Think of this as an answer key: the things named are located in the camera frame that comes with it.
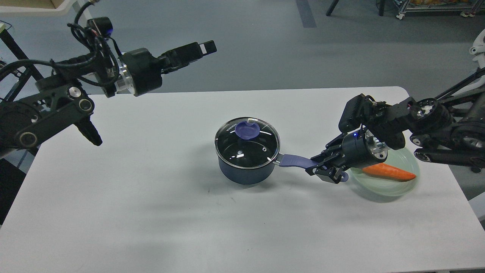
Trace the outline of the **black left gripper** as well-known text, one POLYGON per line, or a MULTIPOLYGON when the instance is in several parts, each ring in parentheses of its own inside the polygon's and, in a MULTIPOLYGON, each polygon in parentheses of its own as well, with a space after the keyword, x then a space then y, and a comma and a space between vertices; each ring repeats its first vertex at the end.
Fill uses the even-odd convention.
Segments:
POLYGON ((126 67, 131 78, 133 95, 138 97, 161 87, 162 71, 175 72, 215 52, 217 48, 211 40, 182 45, 166 51, 159 57, 154 57, 147 48, 140 48, 125 52, 119 57, 119 61, 126 67))

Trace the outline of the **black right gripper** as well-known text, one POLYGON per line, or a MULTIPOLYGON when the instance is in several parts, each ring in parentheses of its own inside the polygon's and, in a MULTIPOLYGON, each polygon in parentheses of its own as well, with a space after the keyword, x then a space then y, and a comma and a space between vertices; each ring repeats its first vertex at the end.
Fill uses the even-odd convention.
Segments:
POLYGON ((305 171, 324 182, 339 184, 346 181, 343 169, 363 169, 383 163, 388 157, 388 147, 369 130, 341 133, 325 149, 305 163, 305 171))

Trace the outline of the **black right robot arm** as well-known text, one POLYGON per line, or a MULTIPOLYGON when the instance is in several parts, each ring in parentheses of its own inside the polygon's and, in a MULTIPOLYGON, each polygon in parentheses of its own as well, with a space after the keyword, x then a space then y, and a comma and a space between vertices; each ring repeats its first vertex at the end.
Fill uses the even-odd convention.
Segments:
POLYGON ((484 90, 459 93, 484 76, 484 69, 435 98, 416 101, 409 97, 397 104, 359 94, 350 99, 338 123, 341 134, 311 158, 305 171, 338 184, 350 168, 365 168, 387 159, 388 150, 405 147, 404 131, 418 148, 423 162, 484 168, 484 90))

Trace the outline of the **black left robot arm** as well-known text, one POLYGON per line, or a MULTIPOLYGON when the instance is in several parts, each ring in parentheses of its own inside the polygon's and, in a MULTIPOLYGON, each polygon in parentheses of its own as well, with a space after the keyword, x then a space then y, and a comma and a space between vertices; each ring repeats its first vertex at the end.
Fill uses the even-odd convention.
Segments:
POLYGON ((32 150, 70 126, 93 145, 102 138, 91 122, 94 101, 83 89, 80 78, 98 76, 106 97, 128 91, 136 97, 161 87, 163 75, 217 51, 214 41, 192 42, 155 57, 146 48, 110 55, 114 71, 108 72, 100 51, 57 64, 56 72, 36 82, 38 93, 1 103, 1 157, 17 150, 32 150))

